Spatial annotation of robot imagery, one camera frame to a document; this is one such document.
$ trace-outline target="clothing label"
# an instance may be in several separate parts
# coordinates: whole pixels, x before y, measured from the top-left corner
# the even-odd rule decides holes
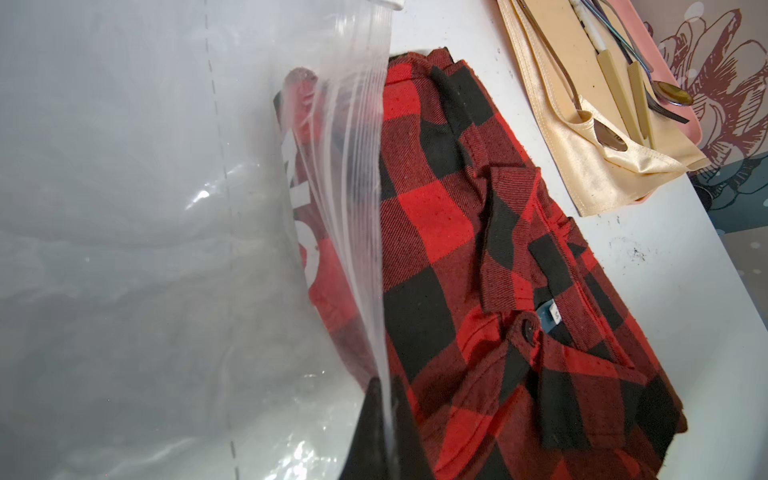
[[[549,333],[563,321],[563,317],[560,315],[560,310],[558,310],[558,305],[554,300],[549,300],[538,307],[536,309],[536,315],[538,315],[539,322],[541,322],[541,329],[544,330],[544,333]]]
[[[552,300],[552,305],[549,307],[549,313],[552,315],[554,324],[560,325],[560,322],[563,321],[563,317],[560,316],[560,310],[558,310],[558,305],[554,302],[554,300]]]

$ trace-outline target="cream fabric pouch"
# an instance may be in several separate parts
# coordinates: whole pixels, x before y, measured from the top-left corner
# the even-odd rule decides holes
[[[568,0],[527,3],[576,84],[582,109],[591,113],[587,118],[577,113],[563,74],[517,0],[498,0],[534,116],[581,216],[632,204],[660,185],[709,164],[674,121],[655,113],[650,116],[650,128],[656,150],[632,141],[594,48]],[[611,12],[607,14],[614,27],[624,33],[621,23],[612,18]],[[612,39],[610,43],[611,54],[622,65],[625,62],[621,50]],[[620,79],[625,91],[631,92],[628,74]],[[627,151],[599,144],[594,133],[595,119],[616,132],[626,142]]]

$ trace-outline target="white countertop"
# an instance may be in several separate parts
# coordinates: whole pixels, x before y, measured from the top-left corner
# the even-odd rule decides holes
[[[496,1],[406,2],[393,15],[393,54],[438,47],[483,82],[682,398],[689,431],[673,441],[660,477],[757,478],[768,449],[768,332],[687,178],[644,204],[578,217],[528,105]]]

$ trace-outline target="spoon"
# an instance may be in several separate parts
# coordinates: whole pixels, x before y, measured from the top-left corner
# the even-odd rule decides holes
[[[650,69],[648,68],[648,65],[646,65],[643,56],[637,53],[637,51],[632,48],[632,45],[629,45],[629,43],[624,40],[624,37],[619,35],[619,32],[616,31],[614,26],[611,25],[607,18],[605,18],[603,15],[600,15],[600,12],[597,11],[594,5],[592,5],[588,0],[581,0],[581,3],[583,3],[584,6],[587,7],[590,12],[592,12],[592,15],[597,17],[598,20],[600,20],[600,23],[602,23],[605,28],[608,29],[611,35],[613,35],[614,38],[616,38],[616,40],[619,41],[619,43],[621,43],[621,45],[626,48],[633,57],[637,59],[637,62],[640,64],[643,70],[645,70],[645,74],[648,76],[648,81],[650,82],[650,87],[653,89],[657,97],[661,98],[667,103],[671,103],[672,105],[677,105],[679,107],[689,107],[694,104],[694,98],[687,91],[676,85],[667,83],[666,81],[654,80],[651,78]]]
[[[518,0],[518,4],[520,5],[520,8],[522,8],[523,13],[525,13],[525,17],[529,22],[531,22],[531,26],[536,32],[536,35],[538,35],[538,37],[541,39],[541,42],[544,43],[545,47],[547,47],[547,50],[549,50],[549,54],[552,55],[554,62],[558,64],[558,68],[560,68],[560,70],[563,72],[563,76],[565,76],[568,87],[571,89],[571,93],[573,94],[573,102],[574,106],[576,107],[576,112],[578,113],[581,120],[586,120],[589,118],[591,113],[581,108],[581,101],[579,100],[578,92],[576,91],[576,85],[574,85],[574,81],[571,80],[571,76],[568,74],[568,71],[565,70],[565,65],[563,65],[563,62],[560,61],[558,54],[554,52],[554,48],[552,48],[549,40],[547,40],[547,37],[541,30],[541,27],[536,21],[536,18],[531,13],[531,10],[528,9],[528,4],[525,3],[525,0]],[[625,142],[616,134],[616,132],[612,131],[606,124],[602,123],[597,118],[594,119],[594,135],[598,138],[600,145],[604,147],[616,151],[627,151],[628,149],[627,142]]]

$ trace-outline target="folded shirt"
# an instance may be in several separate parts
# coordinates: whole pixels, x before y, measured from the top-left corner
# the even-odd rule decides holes
[[[475,74],[394,58],[383,107],[387,349],[435,477],[655,478],[680,399]]]

